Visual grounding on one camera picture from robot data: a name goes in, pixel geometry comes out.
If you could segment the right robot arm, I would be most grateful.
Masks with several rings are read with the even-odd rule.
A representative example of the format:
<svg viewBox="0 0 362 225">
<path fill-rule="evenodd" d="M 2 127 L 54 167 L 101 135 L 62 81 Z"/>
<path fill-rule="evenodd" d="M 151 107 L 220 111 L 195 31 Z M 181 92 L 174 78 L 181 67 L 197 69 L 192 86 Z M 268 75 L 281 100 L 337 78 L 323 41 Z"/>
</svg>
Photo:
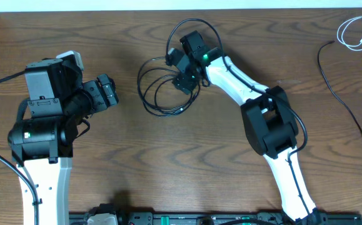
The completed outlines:
<svg viewBox="0 0 362 225">
<path fill-rule="evenodd" d="M 294 224 L 321 224 L 306 188 L 297 157 L 297 117 L 285 91 L 262 85 L 238 69 L 220 47 L 210 48 L 199 32 L 180 40 L 182 49 L 167 48 L 166 63 L 179 70 L 174 85 L 184 93 L 197 81 L 221 88 L 239 106 L 250 146 L 269 164 L 281 196 L 282 210 Z"/>
</svg>

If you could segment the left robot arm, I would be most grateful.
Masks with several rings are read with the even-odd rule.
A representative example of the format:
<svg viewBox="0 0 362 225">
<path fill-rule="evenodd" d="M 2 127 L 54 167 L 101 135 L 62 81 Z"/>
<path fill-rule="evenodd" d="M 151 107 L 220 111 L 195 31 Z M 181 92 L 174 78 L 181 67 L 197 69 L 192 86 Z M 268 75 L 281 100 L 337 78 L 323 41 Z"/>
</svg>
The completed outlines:
<svg viewBox="0 0 362 225">
<path fill-rule="evenodd" d="M 69 51 L 25 68 L 29 98 L 19 106 L 8 144 L 21 173 L 24 224 L 69 224 L 73 142 L 88 117 L 119 102 L 107 74 L 83 81 L 83 62 Z"/>
</svg>

